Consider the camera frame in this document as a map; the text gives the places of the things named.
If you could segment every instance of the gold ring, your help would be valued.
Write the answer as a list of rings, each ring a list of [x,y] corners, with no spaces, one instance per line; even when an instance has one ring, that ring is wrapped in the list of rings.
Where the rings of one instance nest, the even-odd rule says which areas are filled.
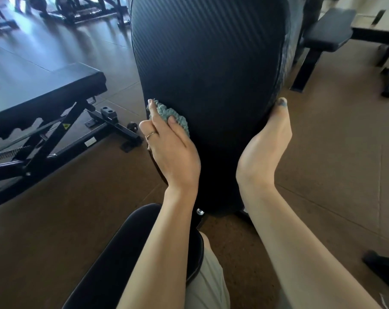
[[[150,134],[146,135],[146,141],[149,141],[149,138],[150,138],[153,134],[155,134],[155,133],[157,133],[157,131],[153,131],[153,132],[151,132]]]

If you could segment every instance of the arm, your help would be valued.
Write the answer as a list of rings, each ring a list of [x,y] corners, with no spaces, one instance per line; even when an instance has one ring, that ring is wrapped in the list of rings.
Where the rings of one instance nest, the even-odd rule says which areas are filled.
[[[150,102],[151,120],[140,130],[167,179],[156,223],[134,267],[117,309],[182,309],[185,303],[189,230],[200,176],[196,147],[173,117],[168,124]]]
[[[274,185],[292,137],[285,99],[245,148],[236,178],[250,218],[294,309],[380,306],[299,219]]]

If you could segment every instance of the floor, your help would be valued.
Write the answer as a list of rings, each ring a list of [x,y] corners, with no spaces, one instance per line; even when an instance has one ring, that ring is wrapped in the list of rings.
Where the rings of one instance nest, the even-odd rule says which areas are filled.
[[[83,62],[107,77],[97,108],[112,107],[124,124],[145,119],[129,31],[113,19],[71,30],[14,15],[20,30],[0,35],[0,88]],[[292,71],[280,94],[293,139],[275,179],[315,235],[389,308],[389,288],[360,260],[367,249],[389,256],[389,100],[373,67],[377,47],[349,41],[325,53],[303,94],[288,90],[298,67]],[[62,146],[87,132],[86,120]],[[121,143],[105,139],[0,206],[0,308],[61,308],[125,218],[162,201],[166,186],[147,151],[125,154]],[[279,282],[253,227],[236,216],[209,217],[201,230],[224,269],[232,308],[274,308]]]

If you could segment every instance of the white label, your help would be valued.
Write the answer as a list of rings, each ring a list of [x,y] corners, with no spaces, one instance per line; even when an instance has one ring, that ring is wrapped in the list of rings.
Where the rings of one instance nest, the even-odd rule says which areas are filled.
[[[97,140],[95,139],[95,137],[92,137],[90,140],[87,140],[86,142],[84,142],[84,144],[89,147],[90,145],[96,143]]]

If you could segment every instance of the painted fingernail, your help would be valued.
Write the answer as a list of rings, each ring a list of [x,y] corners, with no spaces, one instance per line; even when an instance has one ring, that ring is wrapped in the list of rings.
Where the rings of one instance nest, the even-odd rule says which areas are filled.
[[[169,117],[169,122],[171,123],[171,124],[175,124],[177,121],[176,121],[176,118],[172,115],[172,116],[170,116]]]
[[[288,106],[288,100],[285,99],[285,98],[279,98],[279,99],[277,100],[277,105],[278,105],[278,106],[287,107],[287,106]]]

